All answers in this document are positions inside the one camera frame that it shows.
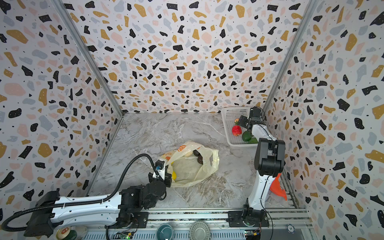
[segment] metal frame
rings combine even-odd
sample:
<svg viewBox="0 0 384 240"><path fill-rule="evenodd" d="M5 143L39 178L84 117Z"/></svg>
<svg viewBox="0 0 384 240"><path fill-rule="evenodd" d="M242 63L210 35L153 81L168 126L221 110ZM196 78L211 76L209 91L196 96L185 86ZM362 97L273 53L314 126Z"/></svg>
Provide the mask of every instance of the metal frame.
<svg viewBox="0 0 384 240"><path fill-rule="evenodd" d="M99 68L97 67L96 62L93 60L91 54L89 53L87 46L81 39L81 35L77 27L74 25L68 11L64 7L63 1L51 0L51 3L53 4L60 18L63 20L65 27L73 37L73 40L75 41L80 52L83 54L83 57L85 58L89 67L91 68L92 72L96 75L97 79L99 80L99 83L104 89L105 94L110 100L112 106L115 108L115 112L117 112L119 115L119 118L121 118L123 116L123 111L120 109L119 103L117 102L116 98L113 96L108 84L104 81L104 77L101 74L101 71L99 70Z"/></svg>
<svg viewBox="0 0 384 240"><path fill-rule="evenodd" d="M164 223L171 224L178 235L176 239L189 239L186 234L189 233L192 225L197 221L204 221L212 234L218 233L217 236L211 239L245 239L244 230L255 230L258 227L236 227L230 228L226 219L228 218L228 211L241 211L241 209L154 209L146 210L149 212L148 222L146 228L138 229L134 239L151 239L156 229ZM292 224L295 229L301 229L305 234L305 239L317 239L313 231L313 226L306 209L267 209L272 220L273 228L285 229L287 224ZM115 239L118 232L126 229L110 229L109 234L111 239ZM272 225L264 227L264 230L272 230ZM104 226L94 226L88 228L88 233L84 238L87 239L105 239Z"/></svg>
<svg viewBox="0 0 384 240"><path fill-rule="evenodd" d="M300 208L299 207L299 201L297 200L296 196L294 194L291 194L291 193L294 193L294 191L292 189L291 184L288 181L288 177L286 175L286 170L285 169L281 173L280 179L282 180L281 183L283 183L283 185L284 185L284 189L286 191L287 198L291 197L291 201L293 202L294 207L297 208L297 209Z"/></svg>
<svg viewBox="0 0 384 240"><path fill-rule="evenodd" d="M265 101L265 104L263 106L263 110L266 113L269 105L272 102L273 96L275 95L278 87L280 86L281 81L283 80L283 76L285 75L286 70L288 69L288 66L293 58L293 55L295 54L295 51L300 43L301 37L303 36L307 25L309 23L309 20L311 19L313 12L317 6L319 0L309 0L309 3L307 5L307 8L305 9L303 19L301 20L301 23L297 29L297 33L295 37L293 38L292 44L288 49L288 52L285 56L285 59L283 61L283 65L281 66L281 69L279 73L277 74L276 80L272 85L271 91L268 94L268 97Z"/></svg>
<svg viewBox="0 0 384 240"><path fill-rule="evenodd" d="M96 172L94 173L94 175L93 175L93 177L92 177L92 179L91 179L91 181L90 181L91 184L89 185L88 190L86 191L86 194L85 194L86 196L89 195L89 192L91 191L91 189L93 188L93 185L94 185L95 182L96 182L97 176L99 175L99 173L100 173L100 171L101 171L101 168L102 168L102 166L104 165L105 160L107 159L108 153L109 153L109 151L110 151L110 149L111 149L111 147L112 147L113 142L114 142L115 139L116 139L116 136L117 136L117 134L118 134L118 132L119 132L119 130L120 130L120 126L121 126L123 120L124 120L124 116L121 116L121 117L120 117L120 120L119 120L118 123L117 123L116 130L115 130L115 132L114 132L114 133L112 134L112 136L111 136L112 138L111 138L111 140L109 141L109 144L108 144L108 147L107 147L107 149L106 149L106 151L105 151L105 154L104 154L104 156L103 156L102 159L101 159L101 163L100 163L99 167L96 169Z"/></svg>

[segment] terrazzo wallpaper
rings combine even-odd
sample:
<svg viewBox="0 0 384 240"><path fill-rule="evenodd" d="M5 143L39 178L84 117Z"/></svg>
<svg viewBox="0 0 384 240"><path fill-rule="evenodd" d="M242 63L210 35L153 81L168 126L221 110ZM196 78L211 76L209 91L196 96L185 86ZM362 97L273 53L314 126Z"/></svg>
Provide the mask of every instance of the terrazzo wallpaper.
<svg viewBox="0 0 384 240"><path fill-rule="evenodd" d="M51 2L0 8L1 223L57 188L84 196L119 119Z"/></svg>
<svg viewBox="0 0 384 240"><path fill-rule="evenodd" d="M124 112L263 106L304 0L64 0Z"/></svg>
<svg viewBox="0 0 384 240"><path fill-rule="evenodd" d="M319 239L384 239L383 1L319 1L267 111Z"/></svg>

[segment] metal pole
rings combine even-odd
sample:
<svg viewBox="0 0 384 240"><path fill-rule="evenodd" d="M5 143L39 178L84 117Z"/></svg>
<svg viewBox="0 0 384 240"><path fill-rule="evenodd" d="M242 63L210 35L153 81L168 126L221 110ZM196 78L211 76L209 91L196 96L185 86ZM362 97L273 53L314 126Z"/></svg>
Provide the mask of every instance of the metal pole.
<svg viewBox="0 0 384 240"><path fill-rule="evenodd" d="M300 43L300 40L301 40L301 38L302 38L306 28L307 28L307 25L308 25L312 15L313 15L313 12L316 8L318 1L319 0L310 0L308 5L307 5L307 8L305 9L303 19L301 20L299 28L297 29L297 33L296 33L296 35L292 41L292 44L288 50L288 53L285 56L285 59L283 61L283 65L281 66L281 69L280 69L279 73L277 74L276 80L273 83L271 91L269 92L267 100L265 101L265 104L263 106L263 110L265 113L267 112L267 110L268 110L268 108L272 102L273 96L275 95L278 87L280 86L281 81L283 80L283 76L285 75L285 72L288 69L288 66L289 66L289 64L293 58L293 55L295 54L295 51L296 51L296 49Z"/></svg>
<svg viewBox="0 0 384 240"><path fill-rule="evenodd" d="M89 192L92 190L92 188L93 188L93 186L94 186L94 184L95 184L95 182L96 182L96 179L97 179L97 177L98 177L98 175L99 175L99 173L100 173L100 171L101 171L101 168L103 167L104 162L105 162L105 160L107 159L108 153L109 153L109 151L110 151L110 149L111 149L111 147L112 147L112 145L113 145L113 142L115 141L115 138L116 138L116 136L117 136L117 134L118 134L118 132L119 132L119 130L120 130L121 123L122 123L123 121L124 121L124 117L121 117L120 120L119 120L119 122L117 123L115 132L112 134L112 138L111 138L111 140L109 141L108 147L107 147L107 149L105 150L104 156L101 158L101 162L100 162L100 164L99 164L99 167L97 168L96 172L95 172L95 173L93 174L93 176L92 176L92 179L91 179L91 181L90 181L91 184L89 185L89 187L88 187L88 189L87 189L87 191L86 191L85 196L88 196L88 195L89 195Z"/></svg>
<svg viewBox="0 0 384 240"><path fill-rule="evenodd" d="M103 87L105 94L109 98L109 101L111 102L112 106L115 108L115 112L119 115L119 118L122 118L123 112L120 109L119 103L117 102L116 98L113 96L108 84L105 82L104 77L101 74L101 71L99 70L91 54L89 53L87 46L81 39L81 35L77 30L77 27L73 23L69 13L65 9L62 0L51 0L51 3L53 4L55 10L63 20L65 27L70 32L71 36L73 37L73 40L75 41L77 47L80 49L80 52L83 54L83 57L87 61L89 67L91 68L93 73L96 75L96 78L99 80L99 83Z"/></svg>

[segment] green fruit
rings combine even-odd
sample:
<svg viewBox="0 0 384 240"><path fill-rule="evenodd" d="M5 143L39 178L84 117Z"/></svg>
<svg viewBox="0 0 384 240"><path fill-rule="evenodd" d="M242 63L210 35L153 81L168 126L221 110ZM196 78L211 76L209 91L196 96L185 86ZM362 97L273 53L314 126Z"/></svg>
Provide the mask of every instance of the green fruit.
<svg viewBox="0 0 384 240"><path fill-rule="evenodd" d="M244 142L248 142L252 138L252 135L250 131L245 131L241 137Z"/></svg>
<svg viewBox="0 0 384 240"><path fill-rule="evenodd" d="M252 143L258 143L257 139L254 137L254 138L251 138L251 140L248 141L248 143L252 144Z"/></svg>

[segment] green bowl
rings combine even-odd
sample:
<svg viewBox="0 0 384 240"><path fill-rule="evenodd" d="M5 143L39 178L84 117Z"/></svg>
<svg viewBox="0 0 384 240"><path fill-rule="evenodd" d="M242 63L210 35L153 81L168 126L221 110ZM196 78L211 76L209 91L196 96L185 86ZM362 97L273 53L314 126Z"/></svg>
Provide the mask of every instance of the green bowl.
<svg viewBox="0 0 384 240"><path fill-rule="evenodd" d="M156 239L157 240L172 240L173 228L169 224L162 224L157 228Z"/></svg>

